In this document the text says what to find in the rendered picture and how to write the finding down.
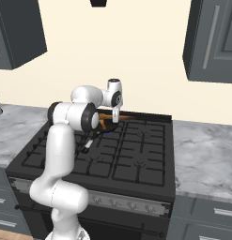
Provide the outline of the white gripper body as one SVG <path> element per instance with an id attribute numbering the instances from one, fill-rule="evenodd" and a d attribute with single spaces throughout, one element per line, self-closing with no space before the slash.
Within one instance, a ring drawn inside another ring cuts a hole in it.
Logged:
<path id="1" fill-rule="evenodd" d="M 113 108 L 113 114 L 112 114 L 112 120 L 113 123 L 118 123 L 119 121 L 119 112 L 120 112 L 120 108 L 119 107 L 114 107 Z"/>

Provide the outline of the black frying pan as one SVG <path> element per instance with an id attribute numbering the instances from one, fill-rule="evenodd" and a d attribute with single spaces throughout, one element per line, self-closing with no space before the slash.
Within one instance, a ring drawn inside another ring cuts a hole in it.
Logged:
<path id="1" fill-rule="evenodd" d="M 101 134 L 113 132 L 117 126 L 118 123 L 114 123 L 110 119 L 100 120 L 97 128 L 93 131 L 92 136 L 79 147 L 80 152 L 86 154 L 96 138 L 98 138 Z"/>

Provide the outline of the black gas stove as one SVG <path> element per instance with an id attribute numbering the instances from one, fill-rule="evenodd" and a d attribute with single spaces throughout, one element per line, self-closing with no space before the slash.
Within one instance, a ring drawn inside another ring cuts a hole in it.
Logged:
<path id="1" fill-rule="evenodd" d="M 93 131 L 74 132 L 74 168 L 62 179 L 88 191 L 88 206 L 78 218 L 91 240 L 166 240 L 176 198 L 172 119 L 142 112 L 121 115 L 135 119 L 119 120 L 117 128 L 96 138 L 86 154 L 79 147 Z M 53 229 L 52 209 L 29 197 L 32 182 L 45 168 L 51 125 L 45 124 L 6 168 L 17 207 L 37 239 Z M 101 202 L 94 202 L 93 196 Z M 112 206 L 111 199 L 118 205 Z M 152 213 L 146 204 L 153 206 Z"/>

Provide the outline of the black extractor hood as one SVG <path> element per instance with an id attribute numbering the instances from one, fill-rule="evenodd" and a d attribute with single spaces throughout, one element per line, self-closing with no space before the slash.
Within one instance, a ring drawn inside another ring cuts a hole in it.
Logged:
<path id="1" fill-rule="evenodd" d="M 90 0 L 90 3 L 93 8 L 105 8 L 107 0 Z"/>

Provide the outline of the dark grey cupboard door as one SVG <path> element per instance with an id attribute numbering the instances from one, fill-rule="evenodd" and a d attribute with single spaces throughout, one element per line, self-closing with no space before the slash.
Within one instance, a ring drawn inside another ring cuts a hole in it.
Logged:
<path id="1" fill-rule="evenodd" d="M 216 5 L 221 9 L 212 43 L 212 57 L 204 70 L 203 60 Z M 182 58 L 189 81 L 232 83 L 232 0 L 191 0 Z"/>

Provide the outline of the dark grey drawer front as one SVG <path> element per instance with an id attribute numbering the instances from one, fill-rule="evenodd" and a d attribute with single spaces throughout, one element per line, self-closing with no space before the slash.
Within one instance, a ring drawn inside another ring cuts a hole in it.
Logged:
<path id="1" fill-rule="evenodd" d="M 30 235 L 23 217 L 0 212 L 0 230 Z"/>
<path id="2" fill-rule="evenodd" d="M 232 203 L 196 199 L 192 216 L 207 223 L 232 227 Z"/>
<path id="3" fill-rule="evenodd" d="M 5 170 L 0 168 L 0 199 L 5 199 L 5 203 L 0 203 L 0 212 L 11 215 L 17 215 L 18 211 L 15 209 L 17 204 L 13 190 L 6 176 Z"/>
<path id="4" fill-rule="evenodd" d="M 221 240 L 232 240 L 232 230 L 200 224 L 190 224 L 183 240 L 199 240 L 200 235 Z"/>

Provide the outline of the dark grey wall cupboard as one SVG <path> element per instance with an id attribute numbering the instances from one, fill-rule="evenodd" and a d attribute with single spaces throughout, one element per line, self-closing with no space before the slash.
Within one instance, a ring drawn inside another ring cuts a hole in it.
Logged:
<path id="1" fill-rule="evenodd" d="M 15 69 L 47 52 L 39 0 L 0 0 L 0 69 Z"/>

